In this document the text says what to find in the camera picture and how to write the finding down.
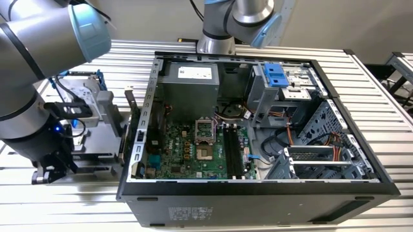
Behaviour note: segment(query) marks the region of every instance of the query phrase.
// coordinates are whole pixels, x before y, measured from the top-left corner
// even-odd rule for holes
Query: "green circuit board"
[[[244,128],[238,129],[238,137],[240,156],[243,156],[244,147],[250,149]],[[223,138],[223,129],[216,127],[214,145],[196,145],[194,143],[195,124],[183,125],[168,123],[164,136],[166,147],[160,154],[160,168],[155,172],[155,178],[227,179]],[[250,162],[250,165],[250,171],[244,172],[244,178],[255,179],[254,164]]]

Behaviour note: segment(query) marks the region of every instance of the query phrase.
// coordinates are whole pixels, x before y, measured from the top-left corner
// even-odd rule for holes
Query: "white wall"
[[[282,46],[350,48],[363,62],[413,52],[412,0],[298,0]]]

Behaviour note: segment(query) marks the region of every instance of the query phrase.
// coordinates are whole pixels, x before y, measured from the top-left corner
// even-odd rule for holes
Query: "label sticker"
[[[200,67],[180,67],[178,70],[178,78],[211,80],[212,69]]]
[[[248,119],[250,116],[251,116],[251,112],[247,110],[246,113],[244,113],[244,118]]]
[[[170,207],[168,216],[174,221],[210,220],[214,207]]]

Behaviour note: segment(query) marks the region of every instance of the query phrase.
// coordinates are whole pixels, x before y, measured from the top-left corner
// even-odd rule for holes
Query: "barcode sticker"
[[[212,69],[202,67],[180,67],[178,71],[178,78],[211,80]]]
[[[244,113],[244,118],[250,119],[250,117],[251,117],[251,112],[247,110],[246,113]]]

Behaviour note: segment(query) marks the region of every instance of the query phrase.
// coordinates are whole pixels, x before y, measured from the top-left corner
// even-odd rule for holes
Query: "slotted aluminum surface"
[[[192,43],[114,41],[111,52],[76,71],[101,70],[107,86],[122,110],[127,109],[124,86],[132,86],[138,103],[143,102],[154,51],[192,53]],[[262,50],[239,45],[238,55],[315,59],[347,105],[363,136],[401,190],[390,200],[337,226],[194,228],[198,231],[323,231],[398,232],[413,230],[413,133],[412,122],[362,69],[354,56],[342,50],[269,47]],[[57,101],[47,82],[39,88],[45,101]],[[33,169],[27,159],[0,154],[0,227],[1,231],[37,230],[151,230],[142,229],[126,204],[115,201],[118,182],[108,178],[77,176],[61,184],[31,186]]]

